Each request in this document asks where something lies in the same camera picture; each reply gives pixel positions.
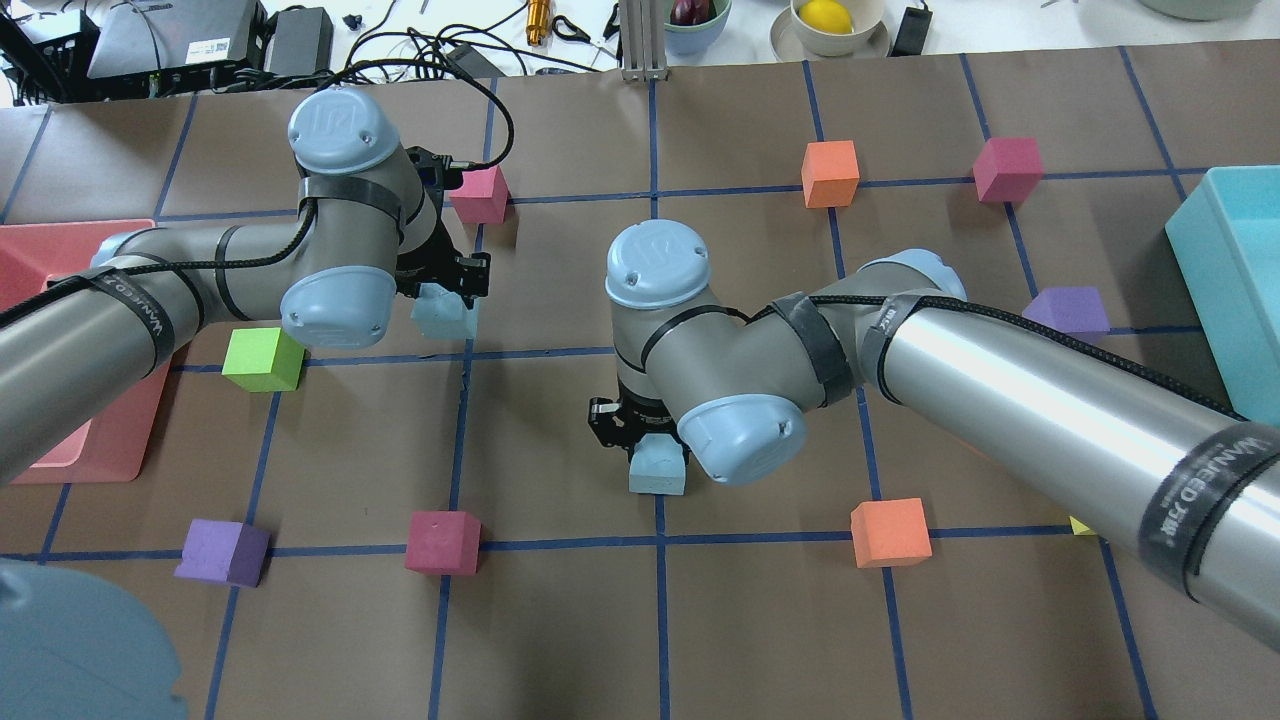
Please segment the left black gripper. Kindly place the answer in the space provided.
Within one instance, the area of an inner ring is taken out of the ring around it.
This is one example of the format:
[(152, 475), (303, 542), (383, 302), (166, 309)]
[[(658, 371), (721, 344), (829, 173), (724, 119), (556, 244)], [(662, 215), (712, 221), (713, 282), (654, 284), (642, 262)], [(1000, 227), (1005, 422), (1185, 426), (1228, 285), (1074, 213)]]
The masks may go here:
[(453, 158), (420, 146), (407, 149), (407, 154), (422, 183), (422, 201), (410, 214), (406, 224), (412, 225), (425, 217), (426, 210), (431, 210), (431, 227), (419, 246), (399, 252), (396, 290), (404, 297), (420, 299), (424, 284), (438, 284), (444, 291), (458, 295), (463, 305), (474, 306), (479, 299), (489, 295), (492, 255), (463, 255), (456, 249), (442, 219), (445, 192), (462, 186), (463, 172), (468, 165), (458, 165)]

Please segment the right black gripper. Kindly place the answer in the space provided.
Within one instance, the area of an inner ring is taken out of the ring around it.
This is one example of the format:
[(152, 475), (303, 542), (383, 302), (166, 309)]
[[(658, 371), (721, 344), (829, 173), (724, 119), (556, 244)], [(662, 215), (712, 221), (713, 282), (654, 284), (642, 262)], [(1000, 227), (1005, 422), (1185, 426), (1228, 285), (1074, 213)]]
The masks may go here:
[(588, 425), (598, 442), (607, 448), (622, 448), (628, 460), (646, 436), (669, 436), (690, 461), (690, 448), (680, 438), (676, 420), (667, 406), (657, 398), (648, 398), (628, 389), (618, 380), (618, 398), (591, 397), (588, 406)]

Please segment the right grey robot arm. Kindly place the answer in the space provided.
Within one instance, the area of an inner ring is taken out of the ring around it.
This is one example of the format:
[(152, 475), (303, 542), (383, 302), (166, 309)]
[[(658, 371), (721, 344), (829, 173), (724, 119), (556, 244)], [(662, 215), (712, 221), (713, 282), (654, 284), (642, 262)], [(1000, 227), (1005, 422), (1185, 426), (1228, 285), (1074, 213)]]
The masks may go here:
[(671, 719), (1275, 719), (1277, 432), (968, 299), (923, 250), (760, 315), (649, 220), (590, 254), (654, 496)]

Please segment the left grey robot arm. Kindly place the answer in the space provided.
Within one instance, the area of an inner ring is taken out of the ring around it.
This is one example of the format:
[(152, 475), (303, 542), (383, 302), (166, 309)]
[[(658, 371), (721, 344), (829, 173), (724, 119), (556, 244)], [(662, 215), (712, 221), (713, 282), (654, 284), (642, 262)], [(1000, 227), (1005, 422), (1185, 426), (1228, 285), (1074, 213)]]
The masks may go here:
[[(26, 471), (204, 328), (279, 322), (308, 348), (366, 348), (396, 297), (436, 284), (466, 306), (488, 256), (460, 252), (445, 191), (470, 164), (406, 147), (367, 94), (333, 85), (293, 111), (293, 224), (104, 240), (91, 264), (3, 314), (3, 480)], [(156, 618), (99, 577), (3, 561), (5, 719), (183, 719), (180, 664)]]

